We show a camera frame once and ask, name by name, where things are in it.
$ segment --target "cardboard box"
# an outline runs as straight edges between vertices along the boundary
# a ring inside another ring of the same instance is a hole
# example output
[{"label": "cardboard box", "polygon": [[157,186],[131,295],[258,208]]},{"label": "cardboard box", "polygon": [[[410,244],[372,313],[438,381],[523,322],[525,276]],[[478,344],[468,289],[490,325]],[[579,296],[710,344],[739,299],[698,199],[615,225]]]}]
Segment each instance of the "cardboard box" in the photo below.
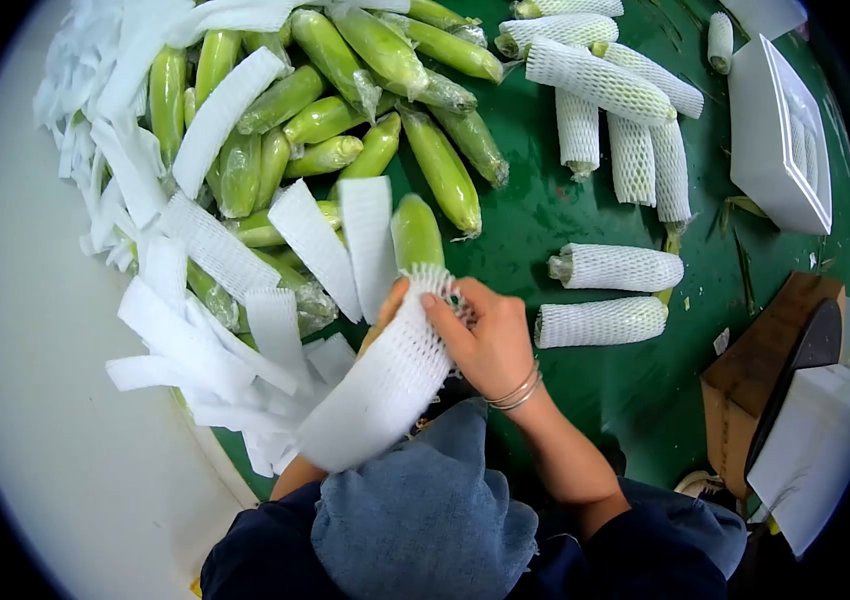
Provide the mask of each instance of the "cardboard box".
[{"label": "cardboard box", "polygon": [[829,297],[844,320],[844,284],[793,272],[742,337],[701,374],[708,462],[736,498],[749,495],[744,463],[775,381],[812,310]]}]

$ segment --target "green work surface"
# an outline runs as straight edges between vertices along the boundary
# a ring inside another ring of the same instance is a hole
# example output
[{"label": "green work surface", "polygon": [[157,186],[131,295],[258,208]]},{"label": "green work surface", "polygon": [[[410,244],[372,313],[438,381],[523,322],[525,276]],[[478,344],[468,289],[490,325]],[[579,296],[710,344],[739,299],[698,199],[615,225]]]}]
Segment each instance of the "green work surface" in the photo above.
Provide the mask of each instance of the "green work surface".
[{"label": "green work surface", "polygon": [[[489,41],[498,34],[498,24],[511,17],[503,0],[448,0],[445,4],[466,17],[480,18]],[[808,44],[795,33],[779,38],[775,46],[811,90],[821,111],[831,161],[832,235],[782,234],[771,222],[734,210],[728,234],[722,237],[714,225],[722,202],[742,192],[728,178],[731,141],[726,79],[711,71],[705,57],[708,17],[721,7],[713,0],[624,0],[624,9],[624,16],[616,18],[619,42],[656,60],[705,95],[700,119],[679,116],[688,155],[691,208],[697,213],[682,237],[685,276],[671,297],[668,326],[660,337],[614,347],[538,350],[537,356],[551,396],[575,426],[599,447],[619,446],[628,459],[627,476],[671,487],[687,470],[707,466],[698,376],[715,359],[712,341],[726,327],[734,341],[754,318],[743,302],[732,228],[751,255],[758,306],[771,300],[792,270],[825,270],[843,280],[850,295],[850,148],[835,96]],[[735,48],[744,42],[736,33]],[[481,199],[483,233],[475,240],[451,242],[460,232],[437,208],[403,136],[398,156],[385,174],[391,177],[396,204],[412,191],[431,204],[446,240],[449,270],[459,277],[472,275],[499,293],[519,296],[527,304],[529,324],[542,304],[629,295],[565,290],[548,278],[546,268],[548,257],[568,242],[654,249],[662,245],[664,230],[653,209],[621,205],[615,199],[604,118],[601,166],[585,184],[576,184],[559,163],[552,88],[526,80],[523,66],[497,87],[436,66],[426,57],[423,62],[475,93],[481,116],[511,164],[510,184],[500,190],[492,190],[472,171]],[[334,177],[316,179],[310,184],[320,198]],[[815,269],[810,266],[812,253],[817,259]],[[340,318],[319,336],[342,331],[357,348],[365,330],[363,324],[355,326]],[[216,433],[255,493],[267,498],[273,480],[251,472],[240,435],[225,430]],[[493,412],[489,438],[489,466],[505,471],[520,497],[522,482],[532,468],[521,436],[510,421]]]}]

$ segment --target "green corn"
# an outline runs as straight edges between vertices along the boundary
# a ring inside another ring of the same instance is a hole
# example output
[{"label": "green corn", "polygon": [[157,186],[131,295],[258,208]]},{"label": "green corn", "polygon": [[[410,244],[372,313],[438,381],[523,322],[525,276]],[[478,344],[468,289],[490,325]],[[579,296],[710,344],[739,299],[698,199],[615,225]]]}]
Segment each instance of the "green corn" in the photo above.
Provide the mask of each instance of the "green corn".
[{"label": "green corn", "polygon": [[328,15],[346,42],[373,71],[408,90],[416,98],[428,87],[428,73],[407,40],[358,6],[335,4]]},{"label": "green corn", "polygon": [[[371,127],[361,138],[363,149],[359,157],[342,169],[338,181],[357,178],[376,177],[384,173],[388,163],[398,151],[398,138],[402,131],[402,118],[396,112],[382,117],[378,125]],[[332,186],[329,200],[337,199],[338,186]]]},{"label": "green corn", "polygon": [[212,90],[232,72],[239,57],[241,31],[211,30],[205,33],[194,81],[194,109],[198,111]]},{"label": "green corn", "polygon": [[498,189],[508,185],[508,161],[502,157],[478,111],[455,114],[438,106],[430,106],[430,111],[455,140],[458,150],[492,187]]},{"label": "green corn", "polygon": [[280,127],[275,127],[262,136],[262,179],[258,186],[258,201],[254,212],[267,209],[282,182],[291,146]]},{"label": "green corn", "polygon": [[264,134],[321,97],[326,84],[318,69],[310,64],[299,67],[252,102],[241,115],[238,130],[246,135],[255,131]]},{"label": "green corn", "polygon": [[185,135],[185,66],[184,50],[168,48],[158,53],[148,76],[148,102],[151,131],[162,152],[162,162],[171,166]]},{"label": "green corn", "polygon": [[[418,102],[423,102],[433,107],[442,107],[452,113],[470,113],[478,105],[479,101],[475,94],[466,90],[449,78],[435,73],[431,69],[425,69],[429,76],[428,87],[425,91],[418,95],[415,99]],[[399,85],[394,81],[389,81],[377,73],[372,73],[375,83],[392,93],[399,96],[408,97],[408,90],[403,85]]]},{"label": "green corn", "polygon": [[398,111],[411,150],[438,205],[466,237],[478,237],[481,234],[479,195],[452,143],[417,106],[398,102]]},{"label": "green corn", "polygon": [[395,23],[412,41],[418,42],[415,50],[425,56],[454,67],[465,75],[486,78],[496,84],[500,84],[504,79],[504,67],[495,55],[486,49],[447,31],[399,14],[385,13],[382,18]]},{"label": "green corn", "polygon": [[262,137],[232,131],[218,155],[221,196],[218,210],[229,219],[247,217],[258,201],[262,178]]},{"label": "green corn", "polygon": [[320,12],[302,8],[291,16],[291,34],[341,96],[367,121],[373,122],[382,89],[371,81],[368,71],[361,68],[358,57],[338,34],[335,25]]},{"label": "green corn", "polygon": [[399,269],[408,271],[415,263],[445,266],[438,222],[418,194],[406,194],[391,215],[391,239]]},{"label": "green corn", "polygon": [[[395,100],[397,98],[394,94],[383,93],[376,113],[384,114],[390,111]],[[319,144],[361,125],[364,121],[364,115],[345,102],[341,96],[329,96],[302,108],[301,112],[285,124],[283,131],[292,146]]]},{"label": "green corn", "polygon": [[[325,220],[337,230],[341,227],[341,214],[338,211],[338,202],[320,199],[318,208],[325,215]],[[265,246],[279,246],[285,243],[285,238],[278,233],[275,226],[268,220],[267,211],[255,214],[238,221],[226,221],[225,226],[231,230],[242,244],[250,248],[264,248]]]},{"label": "green corn", "polygon": [[185,90],[185,128],[191,127],[191,121],[194,121],[194,87]]},{"label": "green corn", "polygon": [[320,144],[309,146],[301,158],[288,161],[285,177],[297,179],[344,169],[361,154],[362,144],[352,135],[338,135]]}]

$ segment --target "corn cob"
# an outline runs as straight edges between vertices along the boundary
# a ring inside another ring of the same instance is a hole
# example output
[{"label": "corn cob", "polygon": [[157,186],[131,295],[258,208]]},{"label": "corn cob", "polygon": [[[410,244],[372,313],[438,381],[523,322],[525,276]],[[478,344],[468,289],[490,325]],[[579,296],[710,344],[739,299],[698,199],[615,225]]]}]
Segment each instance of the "corn cob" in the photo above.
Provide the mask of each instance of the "corn cob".
[{"label": "corn cob", "polygon": [[399,271],[409,272],[418,263],[445,266],[438,222],[418,194],[406,194],[391,215],[391,239]]},{"label": "corn cob", "polygon": [[288,161],[287,179],[334,173],[355,162],[361,154],[361,140],[351,135],[338,135],[320,144],[309,146],[301,158]]},{"label": "corn cob", "polygon": [[[398,151],[398,136],[402,130],[402,119],[396,112],[390,112],[371,127],[364,138],[361,138],[363,149],[358,158],[342,169],[338,180],[376,177],[384,173],[388,163]],[[329,200],[337,198],[338,186],[333,185],[328,195]]]},{"label": "corn cob", "polygon": [[170,167],[175,162],[185,135],[185,66],[184,50],[167,46],[151,64],[148,77],[148,101],[151,109],[151,131],[162,152],[162,162]]},{"label": "corn cob", "polygon": [[318,69],[310,64],[299,67],[252,102],[248,110],[241,115],[238,130],[246,135],[255,131],[263,134],[285,123],[321,97],[326,85],[327,82]]},{"label": "corn cob", "polygon": [[218,155],[221,196],[218,210],[229,219],[247,217],[258,201],[262,176],[262,137],[232,130]]},{"label": "corn cob", "polygon": [[[385,92],[378,103],[377,114],[390,111],[395,105],[395,95]],[[296,114],[283,127],[285,137],[292,146],[319,144],[339,133],[357,127],[365,121],[363,114],[345,102],[341,96],[316,100]]]},{"label": "corn cob", "polygon": [[394,30],[355,5],[335,4],[326,12],[346,42],[374,72],[406,88],[411,98],[425,91],[429,84],[425,67]]},{"label": "corn cob", "polygon": [[500,84],[504,79],[504,67],[495,55],[480,46],[466,42],[460,37],[431,27],[408,17],[385,13],[382,19],[394,23],[414,42],[415,48],[425,56],[454,67],[465,75],[478,77]]},{"label": "corn cob", "polygon": [[708,63],[721,75],[731,71],[731,54],[734,48],[731,19],[724,12],[712,14],[708,20]]},{"label": "corn cob", "polygon": [[458,150],[492,187],[498,189],[508,185],[508,161],[502,157],[478,111],[455,114],[438,106],[430,106],[429,110],[455,141]]},{"label": "corn cob", "polygon": [[373,123],[382,89],[372,82],[371,74],[361,68],[358,57],[335,25],[320,12],[304,8],[296,10],[290,20],[291,34],[311,62],[365,120]]},{"label": "corn cob", "polygon": [[539,35],[570,46],[587,46],[618,39],[618,25],[611,18],[600,14],[560,14],[504,21],[498,29],[502,34],[495,38],[495,45],[502,54],[515,60],[523,60],[527,56],[528,46]]},{"label": "corn cob", "polygon": [[[325,220],[337,230],[341,227],[341,215],[338,213],[338,202],[320,199],[318,208],[325,215]],[[279,246],[285,243],[285,238],[278,233],[275,226],[268,220],[266,211],[240,219],[238,221],[226,221],[226,227],[239,238],[239,241],[250,248],[263,248],[265,246]]]},{"label": "corn cob", "polygon": [[194,81],[194,109],[197,112],[212,90],[232,72],[238,60],[241,31],[211,30],[205,33]]},{"label": "corn cob", "polygon": [[[433,107],[440,106],[446,111],[459,114],[470,113],[479,105],[478,99],[472,92],[440,73],[435,73],[428,68],[425,71],[428,73],[429,84],[425,88],[425,91],[416,98],[418,102],[432,105]],[[408,90],[403,85],[384,79],[377,73],[372,73],[372,77],[375,79],[375,83],[385,90],[399,96],[404,96],[405,98],[408,97]]]},{"label": "corn cob", "polygon": [[280,127],[262,136],[262,180],[258,187],[258,201],[254,212],[267,209],[285,174],[291,146]]},{"label": "corn cob", "polygon": [[705,99],[701,92],[694,86],[671,75],[668,70],[649,57],[615,42],[592,44],[592,54],[609,61],[611,64],[628,69],[635,75],[654,84],[659,90],[665,92],[665,95],[671,101],[671,105],[681,114],[687,114],[693,119],[701,116],[701,109],[705,105]]},{"label": "corn cob", "polygon": [[467,238],[481,234],[478,192],[451,142],[417,106],[398,102],[405,135],[434,197],[453,224]]}]

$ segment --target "white foam net sleeve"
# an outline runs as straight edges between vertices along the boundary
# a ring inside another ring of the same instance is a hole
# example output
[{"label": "white foam net sleeve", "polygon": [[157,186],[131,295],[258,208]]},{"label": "white foam net sleeve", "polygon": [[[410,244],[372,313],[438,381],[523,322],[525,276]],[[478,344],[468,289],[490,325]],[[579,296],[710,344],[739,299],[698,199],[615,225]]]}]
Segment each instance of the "white foam net sleeve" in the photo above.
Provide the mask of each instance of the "white foam net sleeve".
[{"label": "white foam net sleeve", "polygon": [[648,128],[655,155],[655,201],[662,223],[686,222],[692,218],[688,205],[688,162],[681,127],[677,121]]},{"label": "white foam net sleeve", "polygon": [[647,247],[566,244],[549,258],[549,276],[566,289],[660,292],[684,273],[681,258]]},{"label": "white foam net sleeve", "polygon": [[259,352],[298,380],[298,389],[311,393],[311,376],[298,334],[295,294],[287,289],[254,290],[245,296],[248,327]]},{"label": "white foam net sleeve", "polygon": [[653,296],[543,304],[535,320],[535,345],[546,349],[641,342],[662,334],[667,312]]},{"label": "white foam net sleeve", "polygon": [[531,43],[525,77],[568,90],[641,125],[664,125],[677,114],[665,92],[631,71],[542,37]]},{"label": "white foam net sleeve", "polygon": [[648,127],[607,113],[611,174],[618,202],[655,207],[655,158]]},{"label": "white foam net sleeve", "polygon": [[454,280],[430,265],[408,277],[394,320],[298,429],[302,454],[329,473],[360,464],[402,438],[431,402],[452,366],[419,302],[447,298]]},{"label": "white foam net sleeve", "polygon": [[556,87],[554,109],[561,164],[572,170],[574,181],[583,182],[600,164],[599,107]]},{"label": "white foam net sleeve", "polygon": [[519,54],[514,58],[523,57],[527,45],[539,35],[563,44],[584,46],[618,39],[618,25],[615,21],[592,13],[504,21],[498,28],[503,34],[509,34],[518,46]]},{"label": "white foam net sleeve", "polygon": [[225,76],[208,96],[185,131],[171,167],[186,196],[193,200],[197,197],[205,174],[241,114],[284,70],[285,65],[274,54],[267,48],[259,48]]},{"label": "white foam net sleeve", "polygon": [[303,179],[274,198],[268,210],[268,220],[338,304],[341,312],[352,323],[361,321],[361,303],[348,251],[321,214]]},{"label": "white foam net sleeve", "polygon": [[603,58],[651,81],[659,90],[665,92],[665,95],[671,100],[671,105],[681,114],[686,114],[693,119],[701,116],[701,110],[705,106],[705,97],[701,92],[694,86],[675,77],[668,69],[660,66],[644,54],[623,44],[613,42],[608,44]]},{"label": "white foam net sleeve", "polygon": [[273,288],[282,278],[184,194],[171,198],[158,228],[185,242],[191,259],[242,304],[250,290]]},{"label": "white foam net sleeve", "polygon": [[387,176],[375,176],[342,179],[336,186],[361,312],[374,325],[398,277],[391,241],[391,184]]}]

